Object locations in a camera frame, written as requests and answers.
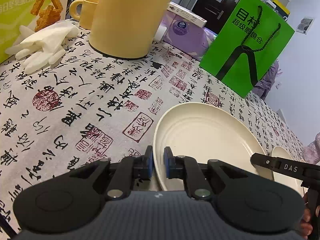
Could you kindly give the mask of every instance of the white box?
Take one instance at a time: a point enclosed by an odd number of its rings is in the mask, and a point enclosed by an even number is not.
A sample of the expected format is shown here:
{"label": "white box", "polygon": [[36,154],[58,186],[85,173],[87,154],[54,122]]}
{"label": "white box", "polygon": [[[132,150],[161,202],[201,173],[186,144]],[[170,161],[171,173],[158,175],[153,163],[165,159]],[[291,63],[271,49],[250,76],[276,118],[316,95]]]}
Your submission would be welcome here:
{"label": "white box", "polygon": [[169,3],[167,10],[189,20],[190,22],[199,26],[200,28],[202,28],[207,23],[205,19],[201,18],[200,16],[194,14],[193,12],[174,2]]}

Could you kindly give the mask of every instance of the mug handle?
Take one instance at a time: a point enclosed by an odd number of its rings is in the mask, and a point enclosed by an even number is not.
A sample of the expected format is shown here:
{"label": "mug handle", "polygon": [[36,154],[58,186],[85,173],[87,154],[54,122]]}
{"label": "mug handle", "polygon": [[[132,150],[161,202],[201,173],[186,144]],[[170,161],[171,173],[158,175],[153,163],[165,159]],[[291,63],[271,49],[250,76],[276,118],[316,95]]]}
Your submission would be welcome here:
{"label": "mug handle", "polygon": [[69,6],[69,14],[73,19],[76,19],[77,21],[80,20],[80,14],[78,14],[77,12],[77,7],[81,3],[83,3],[83,0],[75,0]]}

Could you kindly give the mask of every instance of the black door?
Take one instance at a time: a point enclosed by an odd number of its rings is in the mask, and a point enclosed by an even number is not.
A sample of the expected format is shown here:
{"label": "black door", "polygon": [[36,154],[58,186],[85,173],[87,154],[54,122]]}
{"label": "black door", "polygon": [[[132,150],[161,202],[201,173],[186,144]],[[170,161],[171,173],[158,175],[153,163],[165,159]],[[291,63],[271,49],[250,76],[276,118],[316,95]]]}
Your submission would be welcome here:
{"label": "black door", "polygon": [[192,11],[206,19],[205,27],[218,34],[239,0],[198,0]]}

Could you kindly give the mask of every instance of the calligraphy tablecloth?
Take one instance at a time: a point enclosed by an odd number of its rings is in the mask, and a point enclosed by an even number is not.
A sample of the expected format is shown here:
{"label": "calligraphy tablecloth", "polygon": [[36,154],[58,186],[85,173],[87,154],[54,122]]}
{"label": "calligraphy tablecloth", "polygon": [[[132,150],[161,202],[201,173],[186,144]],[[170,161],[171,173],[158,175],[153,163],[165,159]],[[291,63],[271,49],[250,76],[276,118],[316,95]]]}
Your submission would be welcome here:
{"label": "calligraphy tablecloth", "polygon": [[100,158],[143,155],[161,115],[179,103],[220,107],[267,154],[280,145],[303,158],[302,143],[269,106],[253,93],[240,98],[189,55],[154,41],[141,60],[106,58],[89,46],[89,34],[81,29],[58,63],[31,75],[24,59],[0,65],[0,214],[16,231],[12,203],[23,189]]}

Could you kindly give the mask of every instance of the white glove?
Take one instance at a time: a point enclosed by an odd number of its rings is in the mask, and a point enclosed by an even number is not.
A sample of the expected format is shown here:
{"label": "white glove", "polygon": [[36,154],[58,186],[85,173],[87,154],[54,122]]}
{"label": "white glove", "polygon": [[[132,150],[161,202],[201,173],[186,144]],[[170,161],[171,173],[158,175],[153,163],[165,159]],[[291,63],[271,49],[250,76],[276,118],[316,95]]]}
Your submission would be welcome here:
{"label": "white glove", "polygon": [[25,74],[33,73],[47,63],[57,62],[66,53],[61,46],[65,37],[76,37],[79,33],[79,29],[68,21],[58,21],[36,33],[25,26],[20,26],[19,30],[25,39],[7,48],[5,53],[16,54],[16,59],[21,59],[35,52],[21,64]]}

